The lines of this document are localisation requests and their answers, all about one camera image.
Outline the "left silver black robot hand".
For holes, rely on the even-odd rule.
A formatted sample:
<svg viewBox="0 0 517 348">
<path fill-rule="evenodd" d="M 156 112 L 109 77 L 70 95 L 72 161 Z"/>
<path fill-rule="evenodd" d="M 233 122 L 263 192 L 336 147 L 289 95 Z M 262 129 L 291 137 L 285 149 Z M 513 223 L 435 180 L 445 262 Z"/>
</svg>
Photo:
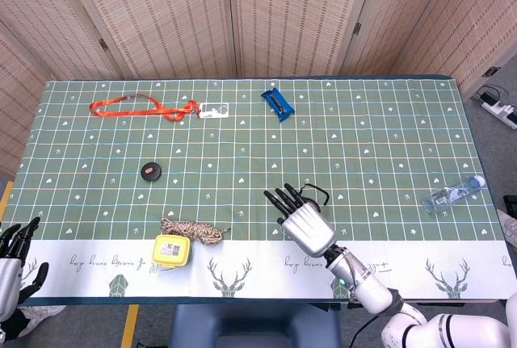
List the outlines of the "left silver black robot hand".
<svg viewBox="0 0 517 348">
<path fill-rule="evenodd" d="M 49 264 L 43 262 L 32 284 L 21 288 L 23 268 L 39 223 L 37 216 L 24 227 L 14 224 L 1 234 L 1 321 L 9 319 L 18 305 L 38 292 L 47 278 Z"/>
</svg>

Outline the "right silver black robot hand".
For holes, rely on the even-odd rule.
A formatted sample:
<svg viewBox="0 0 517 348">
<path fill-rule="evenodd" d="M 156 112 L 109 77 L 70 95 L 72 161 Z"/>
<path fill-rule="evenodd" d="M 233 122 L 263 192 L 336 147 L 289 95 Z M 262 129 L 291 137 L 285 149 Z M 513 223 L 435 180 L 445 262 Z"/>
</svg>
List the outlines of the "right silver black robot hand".
<svg viewBox="0 0 517 348">
<path fill-rule="evenodd" d="M 323 205 L 328 203 L 330 195 L 310 183 L 298 190 L 285 183 L 283 189 L 275 189 L 275 194 L 270 191 L 263 194 L 280 213 L 277 223 L 284 233 L 310 257 L 320 258 L 335 244 L 335 230 L 322 215 L 316 200 L 303 195 L 305 187 L 323 192 L 326 196 Z"/>
</svg>

